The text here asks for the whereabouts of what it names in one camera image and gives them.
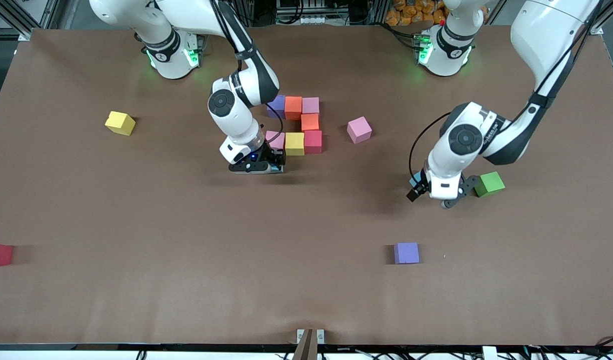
metal frame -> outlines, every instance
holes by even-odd
[[[602,31],[602,25],[609,20],[613,16],[613,0],[609,0],[604,6],[602,6],[602,10],[600,10],[599,14],[597,14],[597,19],[593,23],[593,27],[590,28],[590,33],[593,35],[601,35],[604,32]]]
[[[64,0],[48,0],[42,12],[42,18],[36,21],[15,0],[0,0],[0,18],[11,27],[11,29],[0,29],[0,40],[28,41],[33,28],[57,27],[57,14],[65,3]]]

brown table surface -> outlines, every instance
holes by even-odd
[[[38,30],[0,94],[0,342],[577,344],[613,335],[613,69],[601,37],[512,166],[451,210],[410,203],[418,133],[460,103],[513,118],[534,80],[510,28],[485,27],[440,78],[379,27],[251,35],[281,93],[320,96],[325,151],[234,175],[206,109],[235,69],[218,39],[166,80],[130,31]],[[105,128],[110,110],[138,124]],[[268,129],[277,120],[253,110]],[[353,145],[346,123],[373,137]],[[297,123],[288,121],[288,129]],[[414,154],[421,168],[438,138]],[[390,246],[418,242],[421,264]]]

wire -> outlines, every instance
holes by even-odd
[[[228,43],[231,44],[231,47],[233,48],[233,52],[235,54],[238,54],[238,47],[236,46],[236,43],[233,41],[233,38],[231,38],[231,31],[229,30],[227,21],[225,20],[224,14],[222,14],[222,10],[220,10],[220,7],[218,6],[219,1],[220,0],[209,0],[209,3],[211,3],[211,8],[213,9],[213,13],[215,13],[215,19],[217,20],[217,24],[220,25],[222,34],[224,34],[224,37],[226,38]],[[242,71],[242,60],[237,61],[237,70]]]
[[[405,37],[405,38],[409,38],[409,39],[413,39],[414,35],[412,34],[407,34],[405,32],[400,32],[398,30],[395,30],[391,27],[391,25],[389,25],[388,23],[384,23],[384,22],[371,22],[368,24],[368,26],[372,26],[372,25],[379,25],[380,27],[383,27],[384,29],[386,29],[388,32],[390,32],[391,34],[394,35],[399,35],[401,37]]]
[[[576,63],[576,61],[578,60],[578,56],[580,55],[580,50],[582,50],[583,46],[585,45],[586,39],[588,38],[589,34],[591,33],[591,29],[593,27],[593,23],[595,23],[596,19],[598,18],[598,14],[600,12],[600,9],[602,7],[602,3],[603,1],[599,1],[595,7],[595,9],[593,9],[593,12],[591,13],[590,17],[588,18],[586,25],[584,27],[584,30],[581,31],[578,36],[576,36],[576,38],[574,39],[574,41],[571,43],[571,45],[569,46],[569,48],[567,48],[566,51],[564,51],[564,54],[562,54],[562,56],[560,57],[560,59],[555,63],[555,65],[553,66],[553,68],[551,68],[551,70],[549,70],[549,72],[546,74],[546,76],[544,76],[544,79],[542,79],[542,82],[540,82],[540,85],[537,87],[537,89],[535,89],[535,93],[537,94],[538,92],[540,92],[540,90],[542,89],[542,87],[544,86],[544,84],[547,82],[547,80],[549,79],[549,77],[551,76],[551,74],[553,74],[553,71],[556,70],[556,68],[558,68],[558,66],[560,66],[560,63],[565,59],[565,57],[567,57],[567,55],[571,52],[572,48],[574,48],[574,46],[578,43],[578,41],[580,41],[580,38],[583,37],[580,46],[578,47],[578,49],[576,50],[575,55],[573,56],[573,62],[571,64],[571,67],[573,67],[573,65]]]
[[[300,20],[300,18],[302,18],[302,13],[304,13],[304,11],[305,11],[304,0],[299,0],[299,3],[295,4],[295,14],[293,15],[293,18],[291,18],[291,20],[289,21],[282,21],[278,19],[277,22],[284,24],[284,25],[291,25],[297,22],[298,20]]]
[[[271,105],[266,104],[266,106],[267,108],[270,109],[270,111],[273,112],[273,114],[275,114],[275,116],[277,116],[277,120],[279,120],[279,131],[277,132],[277,134],[275,134],[275,136],[273,136],[269,141],[267,141],[270,143],[274,141],[275,139],[277,139],[280,136],[280,134],[282,134],[282,130],[284,130],[284,121],[282,121],[282,117],[280,116],[280,114],[278,114],[278,112],[275,111],[275,109],[271,107]]]
[[[607,346],[608,344],[611,344],[612,342],[613,342],[613,337],[611,337],[610,339],[608,339],[606,341],[602,341],[602,342],[596,344],[595,347]]]
[[[430,123],[429,125],[427,125],[427,127],[424,128],[424,130],[422,130],[422,132],[420,132],[420,134],[418,135],[418,137],[415,138],[415,141],[413,142],[413,145],[411,146],[411,150],[409,151],[409,174],[411,175],[411,178],[413,179],[413,181],[415,182],[415,186],[420,185],[420,182],[418,182],[418,180],[416,180],[416,178],[414,177],[414,171],[411,169],[411,159],[412,157],[414,157],[414,149],[416,148],[416,144],[418,144],[418,141],[420,140],[421,137],[423,137],[423,135],[425,134],[425,132],[430,129],[432,126],[434,126],[438,121],[441,121],[443,118],[449,116],[449,114],[451,114],[451,112],[447,112],[446,114],[438,117],[437,119],[433,120],[432,123]],[[424,358],[425,356],[427,356],[430,353],[425,353],[424,355],[420,356],[418,358],[418,360],[422,360],[422,358]]]

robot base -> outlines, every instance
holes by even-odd
[[[435,75],[455,75],[469,60],[469,53],[473,47],[469,47],[468,50],[455,59],[450,58],[437,43],[438,32],[441,28],[440,25],[433,25],[430,29],[421,32],[421,37],[430,39],[430,42],[418,45],[424,49],[419,52],[416,51],[416,60],[418,64],[424,66]]]

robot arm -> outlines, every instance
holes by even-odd
[[[221,0],[155,0],[156,7],[148,7],[151,0],[89,2],[101,20],[135,30],[152,66],[168,79],[182,78],[199,66],[191,56],[197,34],[226,38],[239,66],[213,82],[208,100],[211,117],[227,136],[220,152],[235,173],[281,173],[284,153],[269,148],[249,110],[274,100],[280,82],[231,5]]]
[[[570,50],[576,32],[598,9],[599,0],[528,0],[511,27],[515,50],[535,75],[535,87],[513,121],[475,102],[458,105],[440,130],[440,139],[424,164],[423,178],[409,193],[415,200],[426,191],[434,199],[459,198],[462,171],[482,156],[496,166],[512,164],[524,154],[529,139],[573,66]]]

